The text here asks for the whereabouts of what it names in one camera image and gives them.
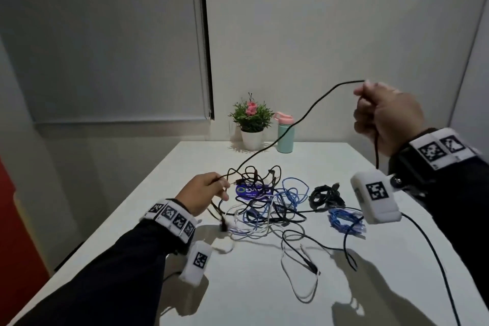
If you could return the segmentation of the person's left hand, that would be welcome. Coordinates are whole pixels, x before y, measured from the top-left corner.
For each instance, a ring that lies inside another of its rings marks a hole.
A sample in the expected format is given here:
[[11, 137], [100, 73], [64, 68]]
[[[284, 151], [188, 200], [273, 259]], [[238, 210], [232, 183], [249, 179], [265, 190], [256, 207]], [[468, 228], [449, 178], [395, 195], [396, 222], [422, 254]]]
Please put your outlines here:
[[194, 176], [175, 197], [194, 217], [202, 214], [212, 203], [212, 199], [207, 201], [203, 195], [202, 175]]

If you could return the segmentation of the person's right hand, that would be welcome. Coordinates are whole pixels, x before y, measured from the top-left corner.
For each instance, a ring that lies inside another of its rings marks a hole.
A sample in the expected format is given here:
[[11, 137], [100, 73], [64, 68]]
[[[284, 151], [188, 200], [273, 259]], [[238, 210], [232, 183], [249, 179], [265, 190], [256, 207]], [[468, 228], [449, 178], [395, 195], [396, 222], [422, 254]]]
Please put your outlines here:
[[363, 83], [355, 88], [358, 97], [354, 110], [354, 130], [370, 139], [377, 139], [378, 151], [391, 157], [408, 141], [428, 127], [419, 102], [412, 94], [400, 91], [388, 99], [366, 99]]

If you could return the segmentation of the person's left forearm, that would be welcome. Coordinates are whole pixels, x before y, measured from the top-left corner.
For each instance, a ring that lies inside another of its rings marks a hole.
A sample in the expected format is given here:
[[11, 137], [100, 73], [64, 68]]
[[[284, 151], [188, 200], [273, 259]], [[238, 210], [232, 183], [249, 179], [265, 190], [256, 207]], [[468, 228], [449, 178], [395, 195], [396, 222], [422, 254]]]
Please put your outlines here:
[[190, 242], [144, 219], [14, 326], [154, 326], [166, 257]]

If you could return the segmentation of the person's right forearm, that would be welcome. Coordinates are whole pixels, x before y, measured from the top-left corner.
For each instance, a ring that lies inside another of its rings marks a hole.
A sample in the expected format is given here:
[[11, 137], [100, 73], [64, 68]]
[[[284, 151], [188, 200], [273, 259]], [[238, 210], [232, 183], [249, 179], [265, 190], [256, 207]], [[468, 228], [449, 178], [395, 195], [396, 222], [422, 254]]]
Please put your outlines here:
[[472, 276], [489, 309], [489, 163], [481, 156], [432, 170], [404, 148], [389, 160], [389, 174], [425, 193], [425, 209]]

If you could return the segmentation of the purple oval tag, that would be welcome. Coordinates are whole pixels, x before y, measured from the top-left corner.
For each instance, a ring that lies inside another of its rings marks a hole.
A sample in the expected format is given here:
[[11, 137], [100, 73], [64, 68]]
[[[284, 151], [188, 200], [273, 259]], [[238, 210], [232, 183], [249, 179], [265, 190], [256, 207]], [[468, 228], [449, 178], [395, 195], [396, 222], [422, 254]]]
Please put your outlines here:
[[268, 201], [274, 197], [273, 188], [267, 184], [238, 184], [235, 193], [235, 199], [240, 202]]

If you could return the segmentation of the left marker wrist band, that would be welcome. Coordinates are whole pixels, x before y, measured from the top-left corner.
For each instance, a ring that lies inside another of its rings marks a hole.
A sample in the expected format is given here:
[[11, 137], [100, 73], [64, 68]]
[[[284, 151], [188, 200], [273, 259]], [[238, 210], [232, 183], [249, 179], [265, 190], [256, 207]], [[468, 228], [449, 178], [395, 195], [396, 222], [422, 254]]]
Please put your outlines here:
[[170, 199], [156, 202], [140, 219], [150, 220], [166, 228], [184, 244], [192, 242], [197, 219], [180, 203]]

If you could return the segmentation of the marker wrist band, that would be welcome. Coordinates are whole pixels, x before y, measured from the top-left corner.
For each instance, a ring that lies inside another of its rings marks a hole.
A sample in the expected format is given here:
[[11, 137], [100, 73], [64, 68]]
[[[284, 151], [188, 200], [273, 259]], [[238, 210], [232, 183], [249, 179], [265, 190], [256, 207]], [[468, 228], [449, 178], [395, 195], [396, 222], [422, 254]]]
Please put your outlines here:
[[455, 130], [448, 127], [419, 136], [409, 145], [434, 171], [480, 156]]
[[184, 244], [192, 242], [197, 219], [180, 203], [170, 199], [156, 202], [140, 219], [150, 220], [166, 228]]

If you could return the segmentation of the pink flower plant white pot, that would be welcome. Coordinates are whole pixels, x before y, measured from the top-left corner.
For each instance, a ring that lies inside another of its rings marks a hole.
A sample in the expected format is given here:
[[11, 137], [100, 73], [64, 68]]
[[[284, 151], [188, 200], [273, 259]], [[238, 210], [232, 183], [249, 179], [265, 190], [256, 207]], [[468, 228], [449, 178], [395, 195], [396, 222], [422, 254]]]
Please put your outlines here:
[[271, 126], [275, 112], [265, 102], [258, 102], [252, 93], [233, 105], [229, 117], [241, 132], [243, 146], [249, 151], [262, 149], [264, 131]]

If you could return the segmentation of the mint bottle with pink lid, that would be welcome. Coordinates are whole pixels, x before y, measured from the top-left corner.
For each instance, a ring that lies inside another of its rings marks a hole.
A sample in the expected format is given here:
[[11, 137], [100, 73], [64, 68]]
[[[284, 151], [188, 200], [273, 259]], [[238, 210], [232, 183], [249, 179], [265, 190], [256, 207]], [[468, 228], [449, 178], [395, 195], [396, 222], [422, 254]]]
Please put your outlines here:
[[295, 136], [295, 119], [291, 115], [276, 112], [273, 119], [278, 123], [276, 149], [280, 153], [289, 154], [293, 151]]

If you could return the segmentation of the right marker wrist band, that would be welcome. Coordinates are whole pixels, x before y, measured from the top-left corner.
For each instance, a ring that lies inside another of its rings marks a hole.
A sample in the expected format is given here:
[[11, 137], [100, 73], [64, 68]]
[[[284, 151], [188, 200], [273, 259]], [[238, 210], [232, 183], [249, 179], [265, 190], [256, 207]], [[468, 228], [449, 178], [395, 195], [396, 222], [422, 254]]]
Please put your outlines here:
[[409, 145], [434, 171], [480, 156], [455, 130], [448, 127], [419, 136]]

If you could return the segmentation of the grey roller blind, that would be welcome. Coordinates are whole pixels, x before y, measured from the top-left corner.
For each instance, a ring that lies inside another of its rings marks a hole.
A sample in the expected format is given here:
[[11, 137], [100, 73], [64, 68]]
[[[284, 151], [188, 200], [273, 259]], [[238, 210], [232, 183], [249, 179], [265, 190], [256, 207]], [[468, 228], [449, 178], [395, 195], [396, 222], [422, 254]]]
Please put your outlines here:
[[202, 0], [0, 0], [34, 123], [209, 119]]

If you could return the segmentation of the red panel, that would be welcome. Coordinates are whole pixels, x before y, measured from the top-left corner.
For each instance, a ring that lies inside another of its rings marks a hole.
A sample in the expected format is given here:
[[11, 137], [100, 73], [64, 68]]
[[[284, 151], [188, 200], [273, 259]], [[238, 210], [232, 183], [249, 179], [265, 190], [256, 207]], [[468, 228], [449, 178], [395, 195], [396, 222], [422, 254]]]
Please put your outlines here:
[[0, 325], [8, 324], [50, 279], [15, 198], [16, 187], [0, 159]]

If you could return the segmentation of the black window frame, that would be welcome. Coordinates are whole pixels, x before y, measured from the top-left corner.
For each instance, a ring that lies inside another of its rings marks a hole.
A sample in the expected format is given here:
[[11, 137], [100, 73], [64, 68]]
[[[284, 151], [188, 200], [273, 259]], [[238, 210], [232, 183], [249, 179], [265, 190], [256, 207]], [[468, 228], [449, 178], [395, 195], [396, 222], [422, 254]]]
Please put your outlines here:
[[205, 49], [205, 69], [206, 69], [206, 82], [208, 87], [207, 93], [208, 93], [208, 102], [209, 102], [209, 119], [215, 120], [207, 1], [200, 0], [200, 6], [201, 6], [201, 19], [202, 19], [203, 40], [204, 40], [204, 49]]

